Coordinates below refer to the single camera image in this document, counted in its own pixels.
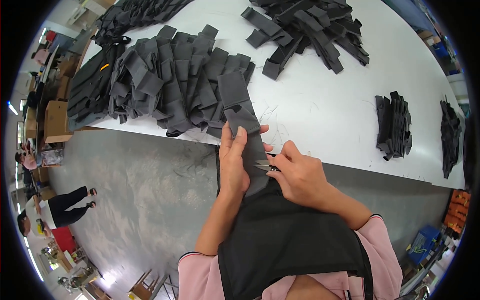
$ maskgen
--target hair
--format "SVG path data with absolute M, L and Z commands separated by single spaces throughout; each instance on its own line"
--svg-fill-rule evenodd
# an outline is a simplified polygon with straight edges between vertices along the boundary
M 15 161 L 18 162 L 19 164 L 22 163 L 21 158 L 22 158 L 22 155 L 20 153 L 18 153 L 18 152 L 15 153 Z
M 20 230 L 23 236 L 25 236 L 24 219 L 26 218 L 26 216 L 27 216 L 27 213 L 25 210 L 23 210 L 22 213 L 19 214 L 17 217 L 18 229 Z

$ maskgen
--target pink polo shirt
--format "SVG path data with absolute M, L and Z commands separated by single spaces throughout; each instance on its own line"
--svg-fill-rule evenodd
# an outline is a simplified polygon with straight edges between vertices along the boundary
M 35 157 L 33 157 L 33 155 L 25 156 L 25 160 L 22 163 L 22 165 L 29 170 L 35 170 L 36 169 Z
M 39 61 L 39 62 L 45 64 L 45 61 L 47 60 L 48 55 L 49 55 L 49 52 L 48 52 L 47 49 L 40 49 L 39 51 L 36 52 L 33 59 L 35 61 Z
M 402 269 L 388 237 L 381 216 L 373 215 L 355 233 L 367 252 L 372 267 L 373 299 L 390 300 L 398 297 L 402 284 Z M 364 299 L 363 278 L 348 276 L 346 271 L 309 274 L 342 300 Z M 262 300 L 285 300 L 295 276 L 287 276 L 267 287 Z M 179 261 L 180 300 L 224 300 L 218 256 L 197 252 L 184 254 Z

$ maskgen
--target fingernail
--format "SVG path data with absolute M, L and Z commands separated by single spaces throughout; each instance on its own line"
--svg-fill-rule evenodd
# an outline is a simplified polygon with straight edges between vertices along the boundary
M 244 133 L 245 133 L 245 129 L 239 126 L 237 129 L 237 136 L 243 136 Z

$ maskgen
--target white shirt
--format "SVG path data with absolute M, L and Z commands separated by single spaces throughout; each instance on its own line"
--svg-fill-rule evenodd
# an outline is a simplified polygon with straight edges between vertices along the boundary
M 35 209 L 35 201 L 33 197 L 28 200 L 27 204 L 25 204 L 25 213 L 27 217 L 30 219 L 31 229 L 30 231 L 37 237 L 45 237 L 45 234 L 42 232 L 40 227 L 40 220 L 45 223 L 48 228 L 55 229 L 55 222 L 53 222 L 52 213 L 50 212 L 50 206 L 48 205 L 47 201 L 40 202 L 40 215 L 36 213 Z

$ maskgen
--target blue crate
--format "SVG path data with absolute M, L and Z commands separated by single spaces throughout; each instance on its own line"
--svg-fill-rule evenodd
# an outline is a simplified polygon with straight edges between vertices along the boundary
M 408 256 L 415 265 L 427 257 L 440 235 L 440 230 L 427 225 L 419 230 L 417 237 L 408 250 Z
M 435 50 L 435 54 L 437 55 L 438 58 L 448 56 L 448 51 L 442 42 L 433 44 L 432 47 L 433 47 L 433 50 Z

